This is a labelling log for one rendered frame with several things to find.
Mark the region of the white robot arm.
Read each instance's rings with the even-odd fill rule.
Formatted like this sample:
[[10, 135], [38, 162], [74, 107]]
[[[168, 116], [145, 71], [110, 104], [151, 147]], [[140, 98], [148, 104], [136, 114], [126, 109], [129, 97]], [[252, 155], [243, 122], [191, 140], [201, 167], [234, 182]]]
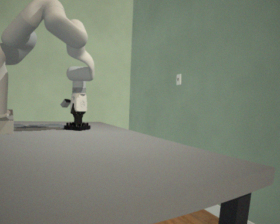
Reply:
[[94, 79], [95, 64], [91, 55], [85, 51], [88, 37], [81, 21], [69, 20], [58, 0], [33, 0], [8, 25], [1, 36], [0, 118], [11, 114], [7, 110], [8, 71], [5, 65], [18, 64], [35, 47], [37, 36], [34, 30], [43, 20], [50, 33], [68, 44], [68, 55], [89, 66], [71, 66], [67, 69], [68, 79], [78, 80], [73, 81], [72, 93], [86, 93], [86, 81]]

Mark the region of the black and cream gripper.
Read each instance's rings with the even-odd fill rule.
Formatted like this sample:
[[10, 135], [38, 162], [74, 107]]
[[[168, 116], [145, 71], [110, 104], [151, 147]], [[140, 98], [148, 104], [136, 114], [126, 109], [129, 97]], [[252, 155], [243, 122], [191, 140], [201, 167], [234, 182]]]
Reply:
[[72, 93], [70, 101], [70, 110], [70, 113], [72, 113], [74, 117], [74, 123], [76, 123], [76, 125], [81, 124], [82, 117], [87, 111], [86, 93]]

